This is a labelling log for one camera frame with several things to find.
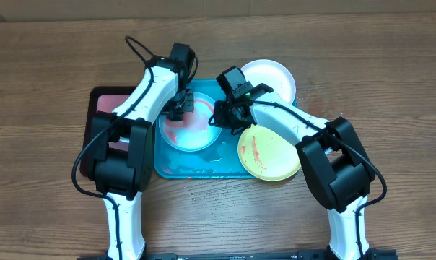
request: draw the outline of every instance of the blue tray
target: blue tray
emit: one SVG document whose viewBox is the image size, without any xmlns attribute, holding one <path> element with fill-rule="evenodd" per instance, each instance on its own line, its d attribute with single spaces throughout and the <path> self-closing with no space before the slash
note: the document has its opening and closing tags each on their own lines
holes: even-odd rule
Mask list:
<svg viewBox="0 0 436 260">
<path fill-rule="evenodd" d="M 195 92 L 202 92 L 214 100 L 226 96 L 214 79 L 195 79 L 190 83 Z M 231 135 L 223 129 L 209 147 L 197 152 L 184 152 L 171 147 L 162 137 L 159 120 L 155 129 L 155 170 L 165 178 L 254 178 L 242 166 L 237 154 L 240 134 Z"/>
</svg>

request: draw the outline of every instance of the wooden tabletop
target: wooden tabletop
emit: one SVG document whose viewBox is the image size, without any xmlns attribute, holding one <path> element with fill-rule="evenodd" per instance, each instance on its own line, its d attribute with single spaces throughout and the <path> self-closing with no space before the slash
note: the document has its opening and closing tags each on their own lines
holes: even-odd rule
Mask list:
<svg viewBox="0 0 436 260">
<path fill-rule="evenodd" d="M 387 197 L 366 210 L 371 246 L 436 259 L 436 13 L 0 23 L 0 259 L 108 248 L 103 201 L 70 175 L 91 89 L 143 76 L 124 35 L 159 55 L 191 45 L 198 79 L 255 59 L 285 65 L 299 107 L 349 119 L 385 176 Z M 373 182 L 370 198 L 380 191 Z M 150 253 L 289 252 L 330 239 L 301 171 L 277 183 L 154 174 L 143 197 Z"/>
</svg>

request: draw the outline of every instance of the yellow plate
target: yellow plate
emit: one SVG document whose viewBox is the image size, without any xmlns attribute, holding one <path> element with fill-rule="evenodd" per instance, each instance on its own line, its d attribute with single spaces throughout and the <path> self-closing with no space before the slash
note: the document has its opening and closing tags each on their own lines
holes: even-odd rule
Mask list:
<svg viewBox="0 0 436 260">
<path fill-rule="evenodd" d="M 265 181 L 284 180 L 301 168 L 295 147 L 262 126 L 246 129 L 240 136 L 237 148 L 244 168 Z"/>
</svg>

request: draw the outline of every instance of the wood grain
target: wood grain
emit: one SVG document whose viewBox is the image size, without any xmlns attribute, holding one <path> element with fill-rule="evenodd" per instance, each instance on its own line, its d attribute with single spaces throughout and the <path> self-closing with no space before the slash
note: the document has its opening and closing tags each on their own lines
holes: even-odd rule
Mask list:
<svg viewBox="0 0 436 260">
<path fill-rule="evenodd" d="M 103 202 L 79 194 L 70 170 L 91 89 L 143 76 L 124 35 L 161 55 L 190 44 L 198 79 L 254 59 L 283 63 L 299 107 L 351 120 L 388 182 L 385 201 L 367 209 L 371 245 L 436 259 L 436 13 L 0 23 L 0 259 L 107 249 Z M 371 197 L 379 193 L 374 182 Z M 278 183 L 153 175 L 143 197 L 152 253 L 287 252 L 329 241 L 326 211 L 301 171 Z"/>
</svg>

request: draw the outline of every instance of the wooden table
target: wooden table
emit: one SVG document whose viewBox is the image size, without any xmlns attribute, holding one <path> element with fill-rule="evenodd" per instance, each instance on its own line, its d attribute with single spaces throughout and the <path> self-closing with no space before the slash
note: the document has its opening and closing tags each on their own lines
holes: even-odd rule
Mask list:
<svg viewBox="0 0 436 260">
<path fill-rule="evenodd" d="M 90 90 L 143 75 L 124 35 L 160 55 L 190 44 L 198 79 L 254 59 L 281 62 L 299 107 L 348 118 L 388 182 L 385 200 L 367 208 L 371 246 L 436 259 L 436 13 L 0 23 L 0 259 L 107 249 L 103 201 L 79 194 L 70 172 Z M 370 197 L 380 189 L 372 183 Z M 153 175 L 143 197 L 151 253 L 288 252 L 330 239 L 301 172 L 277 183 Z"/>
</svg>

